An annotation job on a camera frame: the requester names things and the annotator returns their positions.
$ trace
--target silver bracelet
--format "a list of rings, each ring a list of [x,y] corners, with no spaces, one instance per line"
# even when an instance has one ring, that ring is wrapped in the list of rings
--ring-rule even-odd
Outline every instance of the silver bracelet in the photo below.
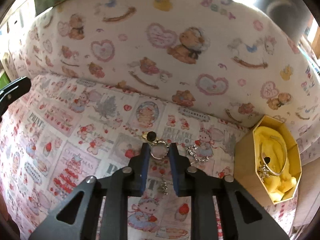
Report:
[[[276,141],[278,141],[280,143],[280,139],[276,136],[270,136],[270,138],[275,139]],[[263,152],[262,152],[262,143],[260,143],[260,164],[261,161],[263,162],[262,166],[260,166],[258,168],[258,174],[260,175],[261,179],[263,180],[265,177],[269,177],[269,175],[273,175],[273,176],[280,176],[283,171],[284,171],[284,167],[287,164],[287,160],[288,160],[288,153],[287,153],[287,149],[282,145],[282,143],[280,143],[281,147],[282,147],[282,151],[284,152],[284,165],[282,166],[282,169],[279,173],[273,171],[268,164],[266,163],[265,158],[263,157]]]

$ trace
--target white patterned fabric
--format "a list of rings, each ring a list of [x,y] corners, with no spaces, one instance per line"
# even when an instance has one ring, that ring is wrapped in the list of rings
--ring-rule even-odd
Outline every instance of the white patterned fabric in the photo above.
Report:
[[[0,129],[0,189],[22,239],[85,177],[110,176],[126,166],[140,152],[143,131],[176,142],[181,155],[196,143],[199,156],[211,157],[196,167],[217,178],[233,174],[235,143],[248,131],[96,82],[46,74],[32,83],[31,92],[3,115]],[[157,192],[162,175],[168,195]],[[145,206],[155,210],[144,212]],[[293,199],[266,209],[288,233],[295,207]],[[151,158],[145,194],[129,198],[128,239],[188,239],[190,208],[190,198],[178,198],[173,191],[168,158]]]
[[[2,146],[2,189],[24,236],[70,191],[57,186],[66,166],[71,177],[82,172],[75,184],[86,174],[109,175],[139,151],[143,130],[181,151],[196,141],[202,156],[213,156],[201,167],[212,176],[233,173],[236,140],[263,114],[286,123],[303,163],[319,156],[310,151],[320,136],[319,77],[266,15],[241,0],[67,0],[12,38],[9,50],[20,76],[37,76],[2,124],[15,135],[12,149]],[[46,72],[64,77],[38,76]],[[36,134],[33,122],[42,125]],[[9,145],[12,137],[1,140]],[[159,183],[168,168],[151,161],[149,175]],[[155,183],[146,196],[158,207],[154,215],[137,214],[139,199],[130,199],[129,236],[188,239],[190,217],[180,216],[188,200],[167,205],[170,189],[156,201]],[[293,199],[268,209],[287,233],[295,206]]]

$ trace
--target silver necklace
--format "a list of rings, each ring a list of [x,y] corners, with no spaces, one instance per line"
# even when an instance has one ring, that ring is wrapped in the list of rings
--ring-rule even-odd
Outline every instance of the silver necklace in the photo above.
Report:
[[[186,147],[186,152],[191,155],[193,158],[194,158],[194,162],[192,162],[191,164],[195,164],[195,163],[206,163],[210,157],[209,156],[206,156],[206,157],[203,157],[203,158],[198,158],[197,157],[197,150],[198,149],[198,146],[196,144],[194,145],[190,145],[188,147]]]

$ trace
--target pink heart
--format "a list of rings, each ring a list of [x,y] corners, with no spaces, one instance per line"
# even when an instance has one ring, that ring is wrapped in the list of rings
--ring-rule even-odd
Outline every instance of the pink heart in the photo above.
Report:
[[[91,42],[91,51],[98,60],[108,62],[115,55],[115,46],[109,40],[93,41]]]
[[[165,30],[159,23],[151,23],[146,33],[148,41],[158,49],[166,49],[173,46],[178,38],[174,31]]]
[[[225,78],[214,78],[208,74],[201,74],[196,80],[196,86],[200,92],[207,96],[223,95],[229,88],[229,82]]]
[[[62,37],[65,37],[69,33],[69,23],[67,22],[58,22],[58,32]]]
[[[276,84],[273,81],[267,81],[262,85],[260,95],[264,99],[276,97],[279,94],[279,90],[276,88]]]
[[[123,109],[125,111],[130,111],[132,109],[132,106],[129,106],[129,105],[124,105]]]
[[[48,39],[46,41],[43,42],[43,46],[44,49],[48,52],[48,53],[52,53],[52,43],[51,41],[49,41]]]

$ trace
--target bunny print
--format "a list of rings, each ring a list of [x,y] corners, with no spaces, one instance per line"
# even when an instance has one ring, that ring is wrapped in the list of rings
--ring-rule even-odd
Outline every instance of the bunny print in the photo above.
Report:
[[[212,157],[213,151],[211,146],[215,141],[222,141],[224,133],[213,125],[209,129],[205,129],[203,123],[200,123],[199,140],[195,143],[198,145],[197,154],[201,157]]]

